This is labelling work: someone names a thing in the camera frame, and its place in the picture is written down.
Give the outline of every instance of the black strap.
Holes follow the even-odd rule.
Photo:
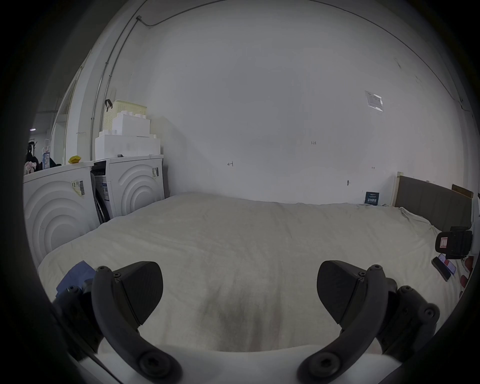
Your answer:
[[[110,101],[110,99],[105,100],[105,106],[107,107],[107,112],[108,112],[108,106],[110,105],[110,108],[113,108],[113,104]]]

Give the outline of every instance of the red object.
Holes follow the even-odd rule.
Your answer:
[[[467,257],[465,260],[465,267],[468,269],[468,271],[471,273],[473,270],[473,256]]]
[[[467,281],[468,281],[468,279],[467,279],[467,277],[466,277],[465,275],[462,275],[462,276],[460,277],[460,285],[461,285],[463,288],[465,288],[465,287],[467,286]]]

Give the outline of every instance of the cable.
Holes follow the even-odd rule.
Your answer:
[[[403,42],[400,38],[398,38],[397,36],[395,36],[393,33],[391,33],[390,31],[386,30],[385,28],[383,28],[382,26],[378,25],[377,23],[374,23],[373,21],[368,20],[367,18],[365,18],[365,17],[363,17],[363,16],[360,16],[359,14],[356,14],[355,12],[348,11],[348,10],[346,10],[346,9],[344,9],[344,8],[338,7],[338,6],[336,6],[336,5],[328,4],[328,3],[325,3],[325,2],[319,1],[319,0],[307,0],[307,1],[312,1],[312,2],[314,2],[314,3],[319,3],[319,4],[323,4],[323,5],[328,5],[328,6],[330,6],[330,7],[337,8],[337,9],[340,9],[340,10],[342,10],[342,11],[348,12],[348,13],[350,13],[350,14],[352,14],[352,15],[355,15],[355,16],[357,16],[357,17],[365,20],[365,21],[368,21],[369,23],[371,23],[371,24],[379,27],[380,29],[382,29],[382,30],[384,30],[385,32],[387,32],[389,35],[391,35],[391,36],[393,36],[394,38],[396,38],[400,43],[402,43],[404,46],[406,46],[408,49],[410,49],[410,50],[415,54],[415,56],[417,56],[417,57],[423,62],[423,64],[425,64],[425,65],[427,66],[427,68],[428,68],[428,69],[435,75],[435,77],[438,79],[438,81],[440,82],[440,84],[445,88],[445,91],[447,91],[448,95],[452,98],[453,101],[456,101],[456,102],[460,105],[460,108],[462,108],[462,110],[464,110],[465,112],[471,112],[471,111],[468,110],[468,109],[464,109],[463,106],[462,106],[462,103],[461,103],[459,100],[457,100],[455,97],[452,96],[452,94],[450,93],[450,91],[448,90],[448,88],[445,86],[445,84],[442,82],[442,80],[440,80],[440,78],[439,78],[439,77],[437,76],[437,74],[433,71],[433,69],[430,68],[430,65],[428,65],[428,64],[425,62],[425,60],[422,59],[417,52],[415,52],[412,48],[410,48],[405,42]]]
[[[120,37],[123,35],[123,32],[125,32],[125,29],[127,28],[127,25],[130,23],[130,21],[132,21],[133,17],[137,14],[137,12],[140,10],[140,8],[143,7],[143,5],[147,2],[147,0],[144,0],[142,4],[140,4],[140,7],[137,8],[137,10],[132,14],[132,16],[130,17],[130,19],[128,19],[127,23],[125,24],[125,26],[123,27],[123,29],[121,30],[119,36],[117,37],[117,40],[115,41],[115,44],[113,45],[112,47],[112,50],[110,51],[110,54],[108,55],[108,59],[107,61],[105,62],[105,67],[103,67],[103,71],[102,71],[102,75],[100,76],[100,80],[98,81],[98,88],[96,89],[96,95],[95,95],[95,101],[93,103],[93,111],[92,111],[92,117],[91,117],[91,123],[90,123],[90,160],[93,160],[92,159],[92,137],[93,137],[93,125],[94,125],[94,120],[95,120],[95,110],[96,110],[96,102],[98,100],[98,95],[100,93],[100,87],[102,85],[102,81],[103,81],[103,76],[105,75],[105,71],[107,70],[107,66],[108,66],[108,63],[110,62],[110,58],[112,57],[112,54],[113,54],[113,51],[115,49],[115,47],[117,46],[119,40],[120,40]]]
[[[204,7],[205,5],[220,3],[221,1],[227,1],[227,0],[215,0],[215,1],[211,1],[211,2],[209,2],[209,3],[200,4],[200,5],[197,5],[197,6],[195,6],[195,7],[191,7],[191,8],[189,8],[189,9],[184,10],[184,11],[178,12],[178,13],[176,13],[176,14],[174,14],[174,15],[171,15],[171,16],[167,17],[166,19],[163,19],[163,20],[161,20],[161,21],[159,21],[158,23],[155,23],[155,24],[147,24],[147,23],[143,22],[143,20],[140,20],[140,22],[141,22],[143,25],[147,26],[147,27],[154,27],[154,26],[156,26],[156,25],[159,25],[160,23],[163,23],[164,21],[167,21],[167,20],[171,19],[172,17],[181,15],[182,13],[185,13],[185,12],[188,12],[188,11],[191,11],[191,10],[194,10],[194,9],[197,9],[197,8],[200,8],[200,7]]]
[[[139,21],[140,21],[143,25],[145,25],[145,26],[147,26],[147,27],[154,27],[154,26],[156,26],[156,25],[159,25],[159,24],[163,23],[164,21],[167,21],[167,20],[171,19],[172,17],[181,15],[182,13],[185,13],[185,12],[188,12],[188,11],[191,11],[191,10],[194,10],[194,9],[196,9],[196,8],[203,7],[203,6],[205,6],[205,5],[215,4],[215,3],[218,3],[218,2],[221,2],[221,1],[226,1],[226,0],[216,0],[216,1],[211,1],[211,2],[205,3],[205,4],[197,5],[197,6],[195,6],[195,7],[186,9],[186,10],[181,11],[181,12],[178,12],[178,13],[172,15],[172,16],[169,16],[169,17],[167,17],[166,19],[163,19],[163,20],[161,20],[161,21],[159,21],[158,23],[155,23],[155,24],[147,24],[147,23],[145,23],[143,20],[139,20]],[[359,18],[361,18],[361,19],[363,19],[363,20],[365,20],[365,21],[367,21],[367,22],[369,22],[369,23],[371,23],[371,24],[379,27],[380,29],[382,29],[382,30],[384,30],[385,32],[387,32],[389,35],[393,36],[393,37],[394,37],[395,39],[397,39],[400,43],[402,43],[404,46],[406,46],[408,49],[410,49],[410,51],[412,51],[412,52],[415,54],[415,56],[417,56],[417,57],[423,62],[423,64],[425,64],[425,65],[427,66],[427,68],[433,73],[433,75],[437,78],[437,80],[440,82],[440,84],[443,86],[443,88],[445,88],[445,91],[447,91],[448,95],[452,98],[452,100],[456,101],[456,102],[460,105],[460,108],[462,108],[463,111],[465,111],[465,112],[471,112],[469,109],[464,109],[464,108],[463,108],[462,103],[461,103],[459,100],[457,100],[457,99],[450,93],[450,91],[448,90],[448,88],[445,86],[445,84],[442,82],[442,80],[440,80],[440,78],[439,78],[439,77],[437,76],[437,74],[433,71],[433,69],[430,67],[430,65],[428,65],[428,64],[426,63],[426,61],[425,61],[424,59],[422,59],[418,53],[416,53],[416,52],[415,52],[412,48],[410,48],[404,41],[402,41],[400,38],[398,38],[397,36],[395,36],[393,33],[391,33],[390,31],[388,31],[387,29],[383,28],[383,27],[380,26],[379,24],[377,24],[377,23],[375,23],[375,22],[373,22],[373,21],[371,21],[371,20],[369,20],[369,19],[367,19],[367,18],[365,18],[365,17],[363,17],[363,16],[360,16],[359,14],[357,14],[357,13],[355,13],[355,12],[348,11],[348,10],[346,10],[346,9],[344,9],[344,8],[341,8],[341,7],[337,6],[337,5],[328,4],[328,3],[325,3],[325,2],[319,1],[319,0],[307,0],[307,1],[311,1],[311,2],[314,2],[314,3],[319,3],[319,4],[323,4],[323,5],[328,5],[328,6],[330,6],[330,7],[337,8],[337,9],[339,9],[339,10],[341,10],[341,11],[348,12],[348,13],[350,13],[350,14],[352,14],[352,15],[355,15],[355,16],[357,16],[357,17],[359,17]]]

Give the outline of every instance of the barcode label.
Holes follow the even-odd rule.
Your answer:
[[[74,180],[72,181],[72,188],[77,194],[82,197],[85,195],[84,181],[83,180]]]

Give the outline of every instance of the bed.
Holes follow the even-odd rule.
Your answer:
[[[139,328],[155,345],[221,351],[326,345],[340,327],[316,292],[324,260],[361,268],[381,264],[399,286],[411,285],[439,306],[439,326],[445,321],[460,284],[458,274],[445,282],[431,265],[438,232],[403,207],[279,204],[185,193],[60,246],[38,273],[53,300],[57,284],[81,260],[112,270],[139,260],[157,262],[163,297]],[[104,340],[99,352],[107,351]],[[381,352],[376,341],[368,351]]]

